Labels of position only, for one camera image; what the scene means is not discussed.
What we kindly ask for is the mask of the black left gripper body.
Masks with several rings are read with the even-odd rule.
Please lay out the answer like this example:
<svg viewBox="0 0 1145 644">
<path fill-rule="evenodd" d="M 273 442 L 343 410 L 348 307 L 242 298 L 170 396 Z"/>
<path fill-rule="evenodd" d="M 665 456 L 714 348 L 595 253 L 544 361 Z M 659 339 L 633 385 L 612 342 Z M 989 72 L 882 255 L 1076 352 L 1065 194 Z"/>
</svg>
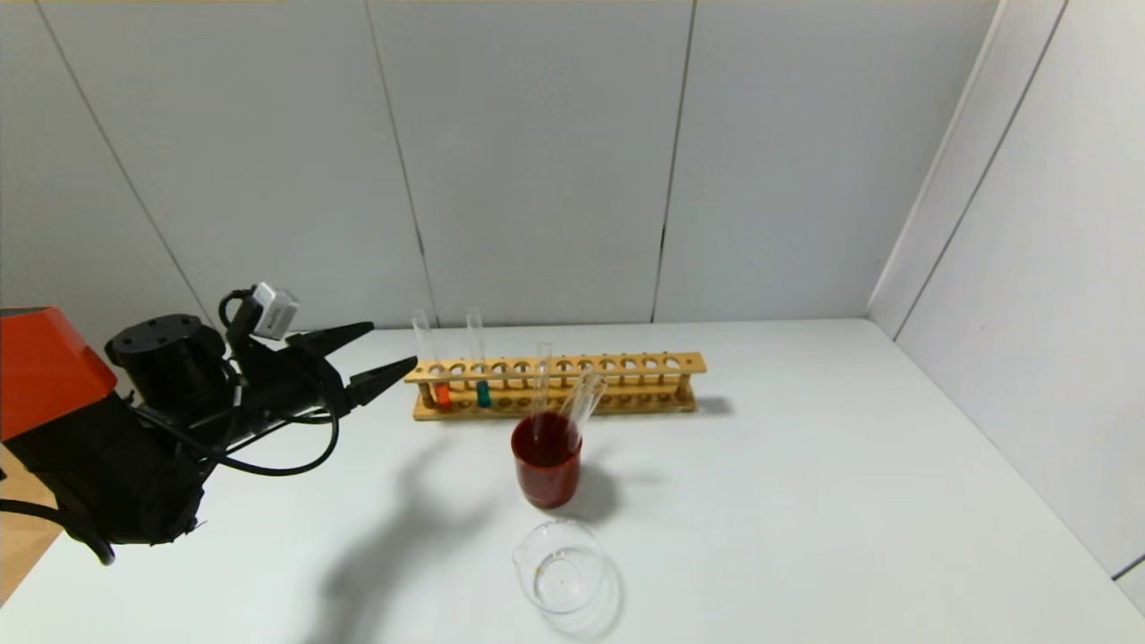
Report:
<svg viewBox="0 0 1145 644">
<path fill-rule="evenodd" d="M 307 345 L 237 343 L 232 358 L 240 367 L 240 402 L 226 423 L 228 437 L 263 435 L 281 421 L 302 421 L 315 409 L 333 417 L 347 413 L 340 374 Z"/>
</svg>

